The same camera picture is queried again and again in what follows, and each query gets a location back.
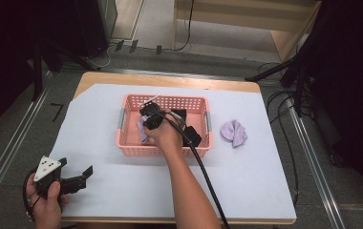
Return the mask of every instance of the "purple towel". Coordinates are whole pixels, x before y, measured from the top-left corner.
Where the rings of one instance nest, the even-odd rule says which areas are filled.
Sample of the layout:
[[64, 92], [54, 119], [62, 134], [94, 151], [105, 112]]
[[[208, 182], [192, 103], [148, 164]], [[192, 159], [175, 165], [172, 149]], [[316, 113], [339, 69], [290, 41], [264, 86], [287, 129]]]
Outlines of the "purple towel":
[[244, 144], [247, 139], [245, 127], [237, 120], [226, 122], [221, 128], [221, 135], [232, 141], [233, 148]]
[[145, 134], [143, 131], [143, 122], [148, 119], [149, 116], [141, 116], [140, 119], [137, 122], [138, 129], [139, 129], [139, 136], [140, 136], [140, 142], [145, 143], [149, 140], [149, 136]]

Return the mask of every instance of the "white sheet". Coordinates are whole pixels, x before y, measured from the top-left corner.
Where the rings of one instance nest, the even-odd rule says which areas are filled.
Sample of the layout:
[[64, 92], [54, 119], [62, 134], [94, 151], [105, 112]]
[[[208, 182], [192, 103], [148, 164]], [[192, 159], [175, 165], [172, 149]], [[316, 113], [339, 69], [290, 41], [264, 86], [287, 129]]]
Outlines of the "white sheet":
[[[116, 145], [124, 96], [157, 93], [208, 99], [214, 145], [203, 164], [228, 219], [296, 219], [261, 94], [109, 84], [95, 84], [72, 101], [50, 154], [68, 158], [63, 177], [94, 166], [87, 188], [70, 195], [64, 217], [174, 217], [164, 158], [125, 157]], [[248, 135], [236, 149], [220, 134], [221, 126], [232, 119]], [[197, 162], [187, 161], [212, 201]]]

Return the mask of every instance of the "white triangular device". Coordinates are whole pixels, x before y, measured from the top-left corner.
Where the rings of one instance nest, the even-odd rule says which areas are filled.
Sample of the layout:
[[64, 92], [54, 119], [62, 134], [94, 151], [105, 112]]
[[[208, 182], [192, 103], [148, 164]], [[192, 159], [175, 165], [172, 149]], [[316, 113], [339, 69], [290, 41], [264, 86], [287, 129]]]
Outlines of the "white triangular device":
[[38, 169], [36, 170], [33, 181], [37, 182], [41, 178], [53, 172], [53, 170], [59, 168], [60, 162], [57, 160], [50, 159], [46, 156], [42, 156], [39, 162]]

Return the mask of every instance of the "pink plastic basket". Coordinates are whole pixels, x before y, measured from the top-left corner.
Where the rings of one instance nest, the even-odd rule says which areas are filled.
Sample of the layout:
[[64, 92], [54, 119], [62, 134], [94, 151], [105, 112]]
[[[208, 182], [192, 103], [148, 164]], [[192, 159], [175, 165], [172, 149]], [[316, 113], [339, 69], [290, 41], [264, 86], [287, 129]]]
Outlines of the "pink plastic basket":
[[[145, 100], [155, 94], [127, 94], [122, 103], [121, 114], [117, 128], [117, 146], [126, 156], [160, 156], [161, 151], [154, 143], [142, 143], [137, 122], [140, 118], [140, 106]], [[202, 137], [202, 142], [196, 147], [199, 156], [212, 147], [211, 121], [208, 101], [204, 97], [161, 95], [154, 100], [162, 109], [186, 109], [187, 126], [193, 126]], [[189, 147], [183, 147], [186, 156], [192, 156]]]

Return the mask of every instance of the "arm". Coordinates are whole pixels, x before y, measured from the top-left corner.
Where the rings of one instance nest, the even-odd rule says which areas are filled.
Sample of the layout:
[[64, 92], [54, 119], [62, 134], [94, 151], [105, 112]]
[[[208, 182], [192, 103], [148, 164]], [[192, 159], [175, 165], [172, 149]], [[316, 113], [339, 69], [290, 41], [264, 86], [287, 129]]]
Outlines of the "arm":
[[166, 120], [156, 130], [145, 128], [145, 133], [154, 138], [166, 158], [178, 228], [221, 228], [210, 201], [184, 159], [182, 136]]

